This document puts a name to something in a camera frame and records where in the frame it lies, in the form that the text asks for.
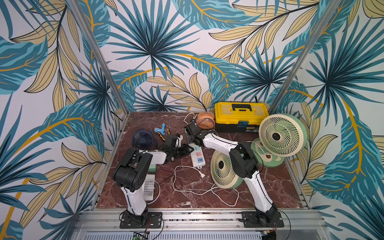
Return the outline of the green usb charger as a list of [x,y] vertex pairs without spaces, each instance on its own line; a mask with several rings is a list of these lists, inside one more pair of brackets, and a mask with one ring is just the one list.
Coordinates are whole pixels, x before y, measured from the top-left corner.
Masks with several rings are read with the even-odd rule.
[[154,174],[156,172],[157,166],[156,165],[150,165],[148,169],[148,174]]

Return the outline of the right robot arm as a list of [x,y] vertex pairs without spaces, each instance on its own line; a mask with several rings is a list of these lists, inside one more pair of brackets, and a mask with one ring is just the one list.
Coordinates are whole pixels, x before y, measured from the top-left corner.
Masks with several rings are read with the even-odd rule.
[[242,178],[255,202],[256,213],[268,223],[278,214],[278,209],[269,197],[260,177],[258,159],[248,142],[234,142],[215,135],[191,122],[185,126],[187,136],[200,147],[210,148],[230,157],[233,170]]

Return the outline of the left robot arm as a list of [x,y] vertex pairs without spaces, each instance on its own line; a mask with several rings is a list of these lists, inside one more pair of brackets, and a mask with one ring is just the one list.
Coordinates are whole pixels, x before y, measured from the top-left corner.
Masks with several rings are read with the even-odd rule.
[[132,216],[141,217],[148,210],[143,185],[149,168],[181,159],[194,151],[193,147],[183,144],[182,140],[182,135],[170,135],[160,150],[129,148],[124,154],[116,167],[114,180],[125,193],[127,210]]

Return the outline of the orange mini fan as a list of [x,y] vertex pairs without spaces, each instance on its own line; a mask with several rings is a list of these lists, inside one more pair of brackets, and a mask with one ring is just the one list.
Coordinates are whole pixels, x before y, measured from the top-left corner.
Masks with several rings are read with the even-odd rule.
[[211,130],[215,127],[215,115],[211,112],[199,113],[196,117],[196,124],[201,129]]

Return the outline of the white power strip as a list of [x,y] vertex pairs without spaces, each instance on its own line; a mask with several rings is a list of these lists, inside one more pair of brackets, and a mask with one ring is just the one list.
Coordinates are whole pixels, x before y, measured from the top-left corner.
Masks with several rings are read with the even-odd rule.
[[192,160],[193,167],[197,169],[201,169],[206,165],[202,148],[193,143],[189,144],[189,146],[194,149],[191,152],[191,160]]

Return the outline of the navy blue mini fan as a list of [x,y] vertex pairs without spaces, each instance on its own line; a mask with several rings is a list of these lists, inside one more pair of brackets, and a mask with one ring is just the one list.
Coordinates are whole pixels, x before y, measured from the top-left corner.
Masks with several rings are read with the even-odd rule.
[[155,138],[153,134],[147,130],[137,130],[132,137],[132,145],[136,149],[148,150],[152,147]]

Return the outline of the small green desk fan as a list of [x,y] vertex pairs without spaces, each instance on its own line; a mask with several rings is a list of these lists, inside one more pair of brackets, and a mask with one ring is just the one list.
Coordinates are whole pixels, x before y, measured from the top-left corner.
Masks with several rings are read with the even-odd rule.
[[235,173],[230,157],[224,153],[214,151],[210,168],[213,181],[222,189],[236,189],[243,182]]

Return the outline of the white mini fan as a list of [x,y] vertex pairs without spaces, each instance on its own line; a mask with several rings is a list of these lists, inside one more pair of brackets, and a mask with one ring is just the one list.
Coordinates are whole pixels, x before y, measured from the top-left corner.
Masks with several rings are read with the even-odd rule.
[[143,193],[145,201],[154,200],[154,190],[155,190],[155,175],[147,174],[144,184],[143,184]]

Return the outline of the large green standing fan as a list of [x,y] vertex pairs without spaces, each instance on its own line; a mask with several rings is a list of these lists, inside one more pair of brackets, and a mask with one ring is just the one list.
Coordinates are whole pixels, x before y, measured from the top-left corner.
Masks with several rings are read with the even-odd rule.
[[307,142],[308,131],[297,117],[274,114],[262,121],[259,137],[251,142],[251,149],[259,164],[266,168],[275,168],[281,165],[285,158],[301,151]]

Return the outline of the yellow black pliers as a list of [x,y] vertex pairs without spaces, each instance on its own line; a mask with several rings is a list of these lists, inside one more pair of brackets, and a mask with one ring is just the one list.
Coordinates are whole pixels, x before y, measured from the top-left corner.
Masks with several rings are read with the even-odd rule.
[[158,135],[160,136],[160,138],[163,140],[163,141],[165,141],[166,140],[166,137],[168,136],[168,135],[170,135],[171,133],[170,133],[170,130],[169,129],[166,129],[166,130],[164,130],[163,132],[161,132],[161,131],[158,131]]

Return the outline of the blue plastic faucet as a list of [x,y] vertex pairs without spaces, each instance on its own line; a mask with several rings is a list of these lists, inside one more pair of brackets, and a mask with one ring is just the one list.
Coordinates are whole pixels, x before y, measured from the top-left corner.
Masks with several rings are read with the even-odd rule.
[[160,128],[155,128],[155,133],[161,134],[162,136],[164,136],[166,134],[165,130],[166,130],[166,124],[163,123]]

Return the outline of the yellow black toolbox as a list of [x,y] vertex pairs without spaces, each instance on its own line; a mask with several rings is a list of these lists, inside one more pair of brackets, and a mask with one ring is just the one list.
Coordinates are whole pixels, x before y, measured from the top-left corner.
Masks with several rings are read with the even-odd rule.
[[218,133],[258,133],[269,116],[261,103],[219,102],[215,104],[215,130]]

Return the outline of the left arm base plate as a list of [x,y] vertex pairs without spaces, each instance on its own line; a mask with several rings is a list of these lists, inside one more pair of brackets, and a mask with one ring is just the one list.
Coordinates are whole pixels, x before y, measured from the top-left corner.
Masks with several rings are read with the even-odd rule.
[[136,216],[124,211],[120,216],[120,229],[160,229],[163,225],[163,213],[144,212]]

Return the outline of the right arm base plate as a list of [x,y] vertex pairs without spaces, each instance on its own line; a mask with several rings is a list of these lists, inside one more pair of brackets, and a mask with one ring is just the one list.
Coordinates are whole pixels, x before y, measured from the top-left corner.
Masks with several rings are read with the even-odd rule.
[[245,228],[275,229],[285,226],[280,212],[276,212],[270,220],[257,212],[241,212],[241,215],[238,220],[243,223]]

